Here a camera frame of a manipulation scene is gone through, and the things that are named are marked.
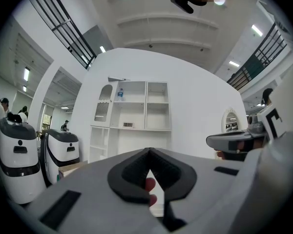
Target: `black railing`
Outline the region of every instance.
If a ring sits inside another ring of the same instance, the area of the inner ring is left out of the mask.
[[[281,53],[285,46],[286,43],[274,23],[255,52],[232,75],[227,83],[236,90],[241,89],[262,72]]]
[[[86,69],[96,54],[76,27],[61,0],[30,0],[39,15]]]

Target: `white wall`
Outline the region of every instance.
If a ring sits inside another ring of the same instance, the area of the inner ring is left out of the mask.
[[[0,77],[0,97],[7,98],[9,100],[9,109],[13,107],[14,97],[16,95],[17,88],[6,82]]]
[[[71,117],[72,114],[66,113],[65,110],[62,110],[57,107],[54,108],[50,128],[55,130],[61,130],[61,126],[65,123],[66,120],[70,121]]]
[[[10,110],[12,111],[12,113],[18,114],[19,111],[23,108],[23,106],[26,106],[27,111],[29,112],[32,101],[33,99],[31,97],[18,91],[15,96],[13,107],[10,107]]]
[[[293,52],[286,46],[282,52],[258,76],[239,90],[243,100],[278,79],[293,65]]]
[[[173,151],[214,158],[214,151],[206,144],[206,137],[221,133],[222,117],[229,107],[237,112],[243,128],[247,127],[239,92],[212,73],[159,53],[114,49],[97,57],[74,106],[70,130],[79,138],[81,160],[88,158],[90,121],[108,76],[168,82]]]
[[[79,82],[83,81],[87,70],[85,70],[45,24],[29,0],[21,1],[12,15],[40,48],[54,61],[57,61],[75,79]]]

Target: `finger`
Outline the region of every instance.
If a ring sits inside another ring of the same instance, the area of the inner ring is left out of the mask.
[[[156,181],[155,179],[148,177],[146,178],[146,190],[150,192],[155,187]]]
[[[150,206],[154,205],[157,201],[157,196],[154,194],[150,195]]]
[[[223,152],[217,152],[217,157],[225,158]]]
[[[240,142],[238,143],[238,148],[237,148],[237,149],[239,149],[239,150],[243,150],[243,148],[244,148],[244,141],[240,141]]]

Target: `ceiling light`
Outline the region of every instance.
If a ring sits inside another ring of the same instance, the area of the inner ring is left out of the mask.
[[[229,61],[229,64],[231,64],[231,65],[233,65],[233,66],[236,66],[236,67],[239,67],[239,66],[240,66],[240,64],[235,63],[235,62],[233,62],[233,61]]]
[[[261,37],[263,33],[253,24],[252,29]]]
[[[223,5],[225,1],[226,0],[214,0],[214,3],[216,3],[217,5]]]
[[[85,63],[88,64],[88,60],[86,59],[86,57],[82,56],[82,59],[85,61]]]
[[[26,80],[26,81],[28,81],[29,71],[30,71],[30,69],[25,67],[25,69],[24,69],[24,80]]]
[[[100,47],[100,49],[101,49],[102,53],[104,53],[104,52],[105,52],[105,49],[104,49],[104,47],[103,47],[103,46],[101,46],[101,47]]]

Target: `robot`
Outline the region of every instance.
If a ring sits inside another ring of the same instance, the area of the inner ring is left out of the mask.
[[[7,194],[17,204],[33,201],[46,189],[31,125],[8,118],[0,121],[0,174]]]
[[[47,186],[55,184],[59,167],[79,163],[78,138],[68,132],[46,130],[41,141],[42,173]]]

